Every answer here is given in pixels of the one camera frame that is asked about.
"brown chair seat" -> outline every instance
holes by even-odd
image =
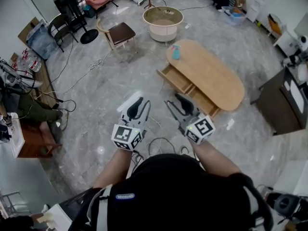
[[[109,33],[115,45],[129,40],[136,35],[134,30],[124,22],[110,28]]]

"white cabinet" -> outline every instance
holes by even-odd
[[[278,45],[287,56],[293,55],[297,51],[296,39],[287,30],[285,30],[280,38],[273,44],[274,47],[276,45]]]

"open drawer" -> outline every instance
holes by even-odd
[[[162,71],[157,70],[157,73],[178,92],[186,93],[193,86],[192,82],[170,64]]]
[[[198,107],[207,115],[214,117],[220,110],[204,93],[202,93],[196,86],[193,86],[187,95],[194,99]]]

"wooden chair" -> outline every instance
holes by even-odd
[[[116,26],[113,26],[109,30],[105,30],[100,26],[100,21],[100,19],[97,21],[96,27],[106,37],[106,40],[109,43],[111,50],[114,50],[117,53],[117,45],[125,41],[128,42],[132,38],[135,45],[135,52],[138,53],[137,44],[134,38],[136,36],[136,33],[126,23],[122,22]]]
[[[56,34],[53,36],[52,33],[52,27],[55,27],[55,30],[57,31]],[[74,40],[78,43],[77,39],[74,37],[74,34],[71,32],[69,26],[67,25],[65,21],[65,16],[63,14],[58,15],[55,17],[52,22],[50,22],[48,26],[48,34],[54,38],[59,48],[63,51],[61,45],[59,45],[58,41],[61,39],[63,42],[62,37],[64,37],[66,34],[71,34],[74,38]]]

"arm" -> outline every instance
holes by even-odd
[[[200,145],[191,141],[190,143],[202,166],[208,173],[224,177],[241,173],[241,170],[230,159],[215,149],[208,141]]]
[[[125,180],[132,152],[117,149],[112,159],[96,179],[93,188],[105,188],[110,184],[116,184]]]

